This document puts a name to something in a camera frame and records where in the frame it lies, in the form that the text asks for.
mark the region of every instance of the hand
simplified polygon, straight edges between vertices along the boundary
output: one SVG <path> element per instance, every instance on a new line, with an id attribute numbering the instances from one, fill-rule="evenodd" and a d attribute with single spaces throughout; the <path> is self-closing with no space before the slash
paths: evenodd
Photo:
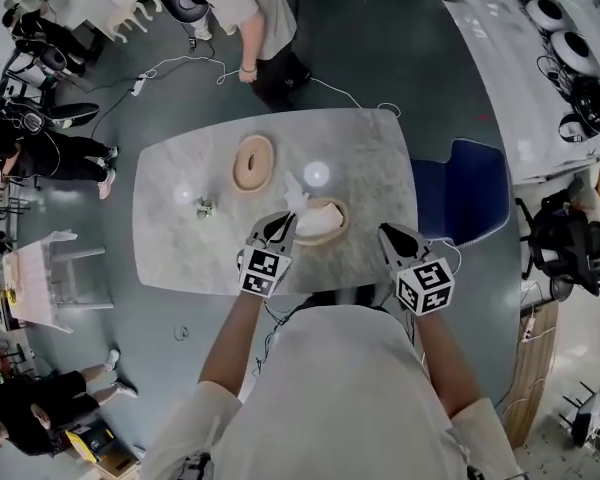
<path id="1" fill-rule="evenodd" d="M 43 426 L 45 430 L 49 430 L 51 428 L 51 420 L 49 419 L 49 415 L 44 412 L 42 407 L 38 404 L 31 404 L 31 414 L 40 422 L 40 425 Z"/>
<path id="2" fill-rule="evenodd" d="M 253 72 L 247 73 L 242 67 L 240 67 L 240 81 L 245 84 L 250 84 L 258 79 L 258 68 L 253 67 Z"/>

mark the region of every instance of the chair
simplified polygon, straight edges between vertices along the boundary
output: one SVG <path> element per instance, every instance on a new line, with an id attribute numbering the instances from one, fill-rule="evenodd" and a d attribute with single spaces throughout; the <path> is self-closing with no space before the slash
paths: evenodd
<path id="1" fill-rule="evenodd" d="M 507 165 L 500 150 L 455 139 L 446 163 L 411 160 L 418 230 L 457 246 L 485 238 L 509 220 Z"/>
<path id="2" fill-rule="evenodd" d="M 600 222 L 589 222 L 581 210 L 565 209 L 574 187 L 542 200 L 531 217 L 521 199 L 516 199 L 531 232 L 520 240 L 529 243 L 529 264 L 522 274 L 528 279 L 536 266 L 550 279 L 579 284 L 592 295 L 600 294 Z"/>

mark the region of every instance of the black office chair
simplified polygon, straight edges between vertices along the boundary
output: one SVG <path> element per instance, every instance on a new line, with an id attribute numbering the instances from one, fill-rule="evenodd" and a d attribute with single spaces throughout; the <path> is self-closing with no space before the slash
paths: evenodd
<path id="1" fill-rule="evenodd" d="M 571 186 L 542 200 L 532 217 L 524 202 L 516 198 L 531 233 L 520 240 L 529 243 L 529 263 L 522 279 L 535 265 L 552 281 L 579 284 L 589 293 L 600 294 L 600 222 L 589 222 L 581 210 L 570 208 L 571 198 L 581 186 Z"/>

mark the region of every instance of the plastic chair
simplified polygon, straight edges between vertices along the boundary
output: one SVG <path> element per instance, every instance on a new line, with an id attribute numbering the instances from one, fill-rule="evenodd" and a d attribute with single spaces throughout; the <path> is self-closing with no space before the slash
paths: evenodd
<path id="1" fill-rule="evenodd" d="M 418 230 L 456 246 L 485 238 L 509 220 L 509 183 L 502 152 L 455 139 L 446 162 L 411 160 L 418 200 Z"/>

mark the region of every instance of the robot vacuum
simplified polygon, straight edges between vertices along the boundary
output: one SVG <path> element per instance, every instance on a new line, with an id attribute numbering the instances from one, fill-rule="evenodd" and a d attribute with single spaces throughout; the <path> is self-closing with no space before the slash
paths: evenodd
<path id="1" fill-rule="evenodd" d="M 600 66 L 587 43 L 575 32 L 561 30 L 551 34 L 551 46 L 556 56 L 576 73 L 599 77 Z"/>
<path id="2" fill-rule="evenodd" d="M 531 21 L 542 30 L 556 32 L 568 27 L 564 12 L 552 0 L 531 0 L 526 9 Z"/>

